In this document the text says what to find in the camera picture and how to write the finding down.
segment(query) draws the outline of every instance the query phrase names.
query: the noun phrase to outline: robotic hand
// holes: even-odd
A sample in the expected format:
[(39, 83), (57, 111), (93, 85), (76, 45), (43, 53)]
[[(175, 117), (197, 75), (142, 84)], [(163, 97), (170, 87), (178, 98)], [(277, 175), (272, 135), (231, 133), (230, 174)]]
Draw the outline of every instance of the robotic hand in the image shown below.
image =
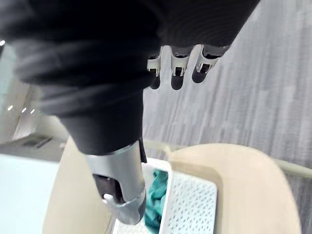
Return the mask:
[(16, 76), (41, 88), (40, 108), (58, 116), (86, 154), (103, 202), (135, 225), (146, 199), (142, 94), (159, 87), (161, 46), (171, 46), (178, 90), (201, 44), (192, 76), (200, 83), (258, 1), (2, 0), (0, 35), (16, 51)]

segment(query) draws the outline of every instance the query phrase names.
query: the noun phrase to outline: white perforated tray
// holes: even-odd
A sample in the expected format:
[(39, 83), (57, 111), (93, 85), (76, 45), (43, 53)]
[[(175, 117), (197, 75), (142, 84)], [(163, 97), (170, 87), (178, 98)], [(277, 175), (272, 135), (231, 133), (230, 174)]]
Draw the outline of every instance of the white perforated tray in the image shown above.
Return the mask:
[[(147, 191), (153, 182), (153, 171), (168, 172), (168, 187), (160, 234), (213, 234), (217, 187), (214, 183), (183, 173), (172, 172), (168, 162), (149, 158), (142, 164)], [(116, 220), (113, 234), (150, 234), (144, 218), (135, 226)]]

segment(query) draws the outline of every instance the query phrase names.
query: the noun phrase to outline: green cloth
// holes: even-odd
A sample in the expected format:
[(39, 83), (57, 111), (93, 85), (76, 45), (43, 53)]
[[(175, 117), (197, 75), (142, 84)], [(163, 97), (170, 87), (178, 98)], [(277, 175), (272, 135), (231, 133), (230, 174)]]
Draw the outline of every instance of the green cloth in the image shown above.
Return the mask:
[(144, 220), (151, 233), (158, 234), (167, 192), (168, 173), (156, 170), (153, 177), (154, 181), (146, 197)]

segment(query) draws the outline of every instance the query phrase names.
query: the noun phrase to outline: light blue surface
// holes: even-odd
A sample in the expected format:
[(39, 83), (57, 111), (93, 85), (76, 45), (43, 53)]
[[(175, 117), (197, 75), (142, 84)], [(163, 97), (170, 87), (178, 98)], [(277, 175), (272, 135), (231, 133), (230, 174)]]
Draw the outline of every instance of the light blue surface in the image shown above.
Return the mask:
[(0, 154), (0, 233), (41, 234), (59, 164)]

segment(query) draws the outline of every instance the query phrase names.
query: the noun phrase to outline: white wall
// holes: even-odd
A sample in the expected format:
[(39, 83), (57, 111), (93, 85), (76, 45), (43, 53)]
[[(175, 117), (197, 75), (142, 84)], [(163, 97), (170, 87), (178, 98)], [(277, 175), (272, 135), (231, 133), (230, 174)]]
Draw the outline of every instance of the white wall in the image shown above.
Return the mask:
[(0, 143), (12, 139), (29, 91), (14, 78), (15, 61), (13, 49), (6, 45), (0, 59)]
[(46, 116), (44, 114), (42, 114), (38, 119), (35, 132), (43, 135), (56, 137), (64, 141), (66, 141), (69, 137), (68, 131), (57, 117)]

